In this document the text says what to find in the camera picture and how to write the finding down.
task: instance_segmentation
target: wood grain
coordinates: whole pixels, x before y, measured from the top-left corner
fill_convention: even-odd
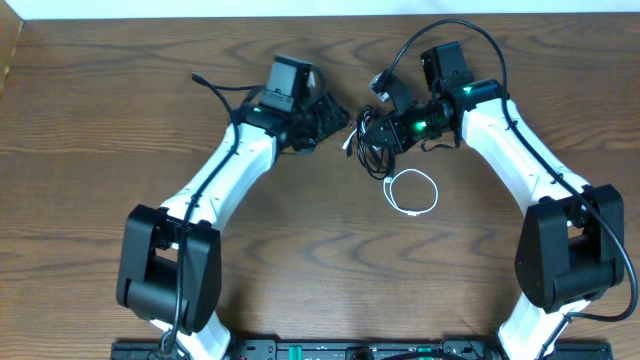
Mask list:
[[[5,0],[0,0],[0,97],[21,28],[22,19],[11,10]]]
[[[115,301],[124,220],[158,205],[200,168],[226,118],[189,79],[264,83],[278,53],[309,59],[351,111],[406,39],[439,17],[29,22],[0,102],[0,356],[108,357],[118,338],[159,333]],[[638,15],[468,16],[503,47],[528,124],[592,184],[625,200],[626,245],[640,263]],[[455,26],[416,42],[398,74],[427,98],[418,55],[460,40],[477,78],[496,76],[486,41]],[[232,103],[239,94],[230,94]],[[393,211],[342,131],[316,153],[284,156],[239,206],[223,238],[219,313],[232,329],[282,338],[414,339],[488,334],[519,294],[522,216],[473,151],[412,151],[438,183],[428,215]],[[401,204],[433,199],[398,180]],[[590,307],[614,313],[626,282]],[[640,318],[578,320],[566,337],[612,342],[636,358]]]

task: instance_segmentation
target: wooden table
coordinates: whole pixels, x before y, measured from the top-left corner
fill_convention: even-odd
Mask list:
[[[640,18],[465,16],[502,46],[510,92],[538,136],[594,185],[625,201],[625,240],[640,264]],[[112,341],[160,332],[115,301],[124,221],[158,206],[211,155],[227,117],[216,84],[264,83],[275,54],[316,62],[351,111],[404,42],[438,17],[33,21],[0,101],[0,357],[107,358]],[[397,74],[427,99],[418,55],[462,43],[476,78],[498,62],[478,34],[430,32]],[[237,104],[240,94],[229,94]],[[287,156],[250,190],[223,238],[218,312],[232,329],[282,338],[414,339],[485,335],[520,290],[515,201],[481,157],[419,150],[398,157],[438,183],[436,209],[391,209],[381,183],[340,150],[348,130],[309,156]],[[398,201],[430,203],[416,179]],[[589,310],[613,314],[628,283]],[[606,339],[636,358],[640,317],[577,320],[565,337]]]

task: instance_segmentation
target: white wall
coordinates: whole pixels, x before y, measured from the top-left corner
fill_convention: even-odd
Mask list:
[[[640,11],[640,0],[7,0],[24,20]]]

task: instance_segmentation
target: white cable loop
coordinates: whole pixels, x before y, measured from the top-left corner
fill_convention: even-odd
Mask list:
[[[426,210],[407,210],[407,209],[403,209],[401,207],[398,206],[398,204],[396,203],[396,200],[393,198],[393,182],[396,181],[396,179],[398,177],[400,177],[400,175],[406,173],[406,172],[415,172],[418,173],[422,176],[424,176],[425,178],[427,178],[427,180],[431,181],[431,184],[433,184],[433,188],[436,190],[436,198],[433,200],[433,205],[431,205],[430,208],[426,209]],[[389,184],[389,194],[387,195],[387,184]],[[402,170],[398,175],[394,176],[393,178],[391,177],[386,177],[384,178],[384,181],[382,182],[382,191],[384,192],[384,197],[387,198],[387,201],[389,201],[389,204],[391,204],[391,206],[393,206],[394,209],[400,211],[401,213],[405,213],[409,216],[418,216],[421,214],[424,214],[426,212],[429,212],[431,210],[433,210],[433,208],[436,207],[436,204],[438,203],[438,186],[436,185],[436,182],[433,181],[432,178],[429,177],[429,175],[423,173],[422,171],[416,170],[416,169],[405,169]]]

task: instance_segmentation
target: white backdrop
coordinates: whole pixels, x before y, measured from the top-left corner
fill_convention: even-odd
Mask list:
[[[24,20],[635,12],[640,0],[7,0]]]

